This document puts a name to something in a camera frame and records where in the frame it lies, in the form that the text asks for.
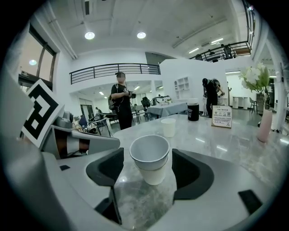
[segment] marble countertop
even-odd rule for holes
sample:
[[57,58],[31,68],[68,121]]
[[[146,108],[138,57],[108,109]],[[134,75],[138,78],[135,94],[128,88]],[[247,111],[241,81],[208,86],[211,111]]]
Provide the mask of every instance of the marble countertop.
[[[271,132],[269,141],[256,138],[257,127],[232,124],[232,128],[211,126],[211,119],[200,117],[189,121],[186,115],[175,118],[176,133],[167,138],[170,148],[177,148],[224,159],[241,165],[266,185],[278,189],[288,169],[289,137]],[[138,137],[163,135],[161,119],[149,121],[115,133],[124,148],[124,167],[115,184],[117,205],[126,229],[147,229],[172,206],[177,189],[172,171],[172,151],[166,165],[166,177],[159,185],[148,185],[130,157],[129,147]]]

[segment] stacked paper cup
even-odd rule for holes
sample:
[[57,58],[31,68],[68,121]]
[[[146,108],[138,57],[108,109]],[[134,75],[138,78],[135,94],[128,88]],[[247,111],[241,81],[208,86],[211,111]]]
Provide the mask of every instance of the stacked paper cup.
[[161,120],[163,127],[163,135],[165,137],[173,137],[176,131],[176,120],[173,118],[167,118]]
[[158,185],[164,180],[169,150],[169,142],[159,135],[142,136],[131,144],[130,155],[149,185]]

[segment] potted plant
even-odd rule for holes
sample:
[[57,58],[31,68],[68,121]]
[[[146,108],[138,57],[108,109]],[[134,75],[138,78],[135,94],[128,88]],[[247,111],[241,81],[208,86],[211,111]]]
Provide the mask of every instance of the potted plant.
[[268,93],[268,69],[262,63],[259,63],[257,68],[247,68],[247,70],[240,75],[240,78],[243,79],[242,86],[244,88],[250,89],[251,92],[256,91],[264,97],[264,111],[257,138],[262,142],[266,142],[272,124],[272,111],[269,110],[270,97]]

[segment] wall shelf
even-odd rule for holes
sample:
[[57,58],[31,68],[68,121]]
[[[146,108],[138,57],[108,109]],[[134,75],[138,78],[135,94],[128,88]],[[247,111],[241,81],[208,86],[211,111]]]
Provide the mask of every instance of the wall shelf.
[[174,81],[177,99],[190,98],[189,77]]

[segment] white ceiling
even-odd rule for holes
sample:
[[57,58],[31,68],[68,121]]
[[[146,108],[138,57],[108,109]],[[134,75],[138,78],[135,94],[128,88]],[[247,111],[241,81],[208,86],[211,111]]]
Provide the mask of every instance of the white ceiling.
[[[52,0],[56,19],[73,50],[141,47],[159,43],[176,54],[192,57],[188,51],[220,37],[233,43],[233,25],[228,0],[90,0],[92,12],[85,15],[84,0]],[[95,33],[86,40],[87,31]],[[137,33],[147,37],[140,40]]]
[[[136,94],[150,92],[151,90],[151,81],[127,81],[126,84],[128,90],[133,91]],[[155,81],[154,84],[158,90],[158,87],[161,87],[163,85],[163,82],[161,80],[158,80]],[[87,88],[85,90],[81,90],[80,93],[93,97],[94,100],[100,100],[104,99],[105,96],[108,97],[111,94],[112,86],[112,83],[99,85],[92,88]]]

